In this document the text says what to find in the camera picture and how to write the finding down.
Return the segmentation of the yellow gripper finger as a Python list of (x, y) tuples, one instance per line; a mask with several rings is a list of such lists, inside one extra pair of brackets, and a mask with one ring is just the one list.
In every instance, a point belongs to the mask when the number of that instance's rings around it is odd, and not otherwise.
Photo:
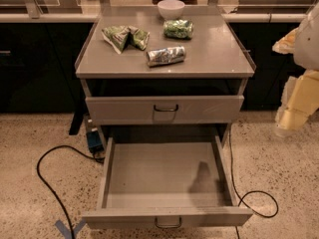
[(284, 86), (275, 121), (275, 134), (286, 137), (299, 130), (319, 109), (319, 72), (306, 70), (289, 77)]
[(295, 39), (297, 28), (290, 31), (272, 46), (272, 51), (279, 54), (293, 54), (295, 51)]

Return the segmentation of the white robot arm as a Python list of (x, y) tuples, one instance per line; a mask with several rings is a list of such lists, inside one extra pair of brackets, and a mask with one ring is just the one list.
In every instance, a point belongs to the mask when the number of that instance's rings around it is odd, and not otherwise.
[(275, 133), (285, 137), (304, 126), (319, 109), (319, 3), (272, 50), (292, 54), (294, 63), (305, 69), (302, 76), (289, 77), (284, 86)]

